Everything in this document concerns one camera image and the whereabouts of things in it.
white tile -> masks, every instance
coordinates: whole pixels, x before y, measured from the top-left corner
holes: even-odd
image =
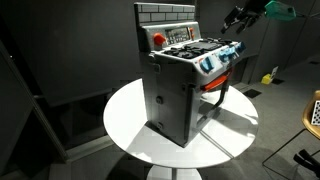
[[[184,7],[184,12],[194,12],[194,7]]]
[[[194,13],[188,13],[188,19],[194,19]]]
[[[183,6],[173,6],[173,12],[183,12]]]
[[[178,13],[166,13],[166,20],[178,20]]]
[[[165,13],[152,13],[151,14],[151,20],[152,21],[164,21],[166,18]]]
[[[178,19],[179,20],[188,19],[188,13],[178,13]]]
[[[159,6],[159,12],[172,12],[172,6],[168,6],[168,5]]]
[[[150,13],[140,13],[139,14],[139,21],[140,22],[149,22],[150,19]]]
[[[142,12],[158,12],[158,5],[142,5]]]

yellow object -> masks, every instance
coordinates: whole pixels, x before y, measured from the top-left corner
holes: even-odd
[[[270,84],[271,83],[271,75],[266,74],[265,76],[263,76],[261,83],[262,84]]]

stool leg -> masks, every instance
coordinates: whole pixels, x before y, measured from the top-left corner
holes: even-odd
[[[305,130],[307,130],[306,128],[302,129],[301,131],[299,131],[296,135],[294,135],[289,141],[287,141],[284,145],[282,145],[279,149],[277,149],[274,153],[272,153],[269,157],[267,157],[267,159],[265,159],[263,162],[262,162],[262,165],[266,168],[268,168],[269,170],[273,171],[274,173],[286,178],[286,179],[289,179],[287,178],[286,176],[278,173],[277,171],[269,168],[268,166],[265,165],[265,162],[267,162],[271,157],[273,157],[275,154],[277,154],[282,148],[284,148],[286,145],[288,145],[291,141],[293,141],[296,137],[298,137],[301,133],[303,133]]]

red handle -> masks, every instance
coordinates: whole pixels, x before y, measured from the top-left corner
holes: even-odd
[[[228,79],[227,75],[222,75],[222,76],[218,77],[217,79],[211,81],[209,84],[202,86],[201,89],[202,89],[202,91],[209,91],[210,89],[213,89],[213,88],[219,86],[227,79]]]

white round table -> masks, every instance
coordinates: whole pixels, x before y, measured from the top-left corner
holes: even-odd
[[[219,95],[220,91],[216,91],[204,97],[214,104]],[[232,86],[210,122],[185,148],[144,126],[147,116],[141,79],[117,91],[108,101],[103,117],[115,144],[154,164],[147,180],[201,180],[196,168],[221,164],[240,155],[253,143],[258,130],[255,107]]]

